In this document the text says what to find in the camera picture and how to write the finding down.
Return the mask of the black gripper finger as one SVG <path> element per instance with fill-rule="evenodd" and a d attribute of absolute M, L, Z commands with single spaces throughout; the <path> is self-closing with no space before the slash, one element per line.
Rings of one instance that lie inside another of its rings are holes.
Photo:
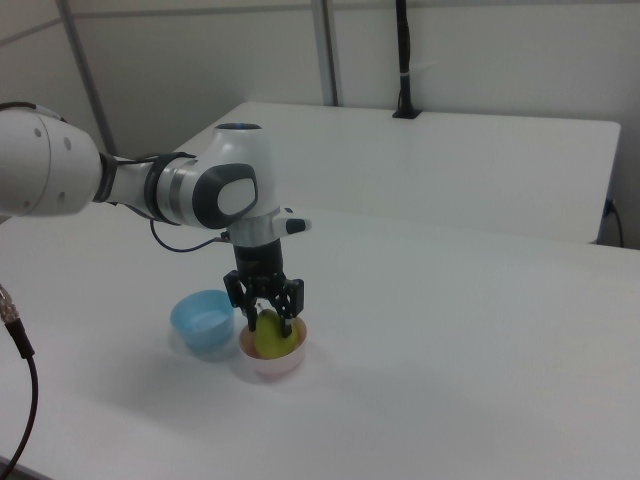
<path fill-rule="evenodd" d="M 280 319 L 280 333 L 283 338 L 292 334 L 292 322 L 304 308 L 304 281 L 282 278 L 276 283 L 271 305 Z"/>
<path fill-rule="evenodd" d="M 234 308 L 239 308 L 247 319 L 248 329 L 255 331 L 257 326 L 256 298 L 250 288 L 244 288 L 240 273 L 232 270 L 223 277 L 229 301 Z"/>

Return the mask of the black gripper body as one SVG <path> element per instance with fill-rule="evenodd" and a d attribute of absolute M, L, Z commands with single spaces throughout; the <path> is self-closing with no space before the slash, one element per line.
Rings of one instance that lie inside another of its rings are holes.
<path fill-rule="evenodd" d="M 283 255 L 280 240 L 258 247 L 234 246 L 237 271 L 245 291 L 273 302 L 282 293 Z"/>

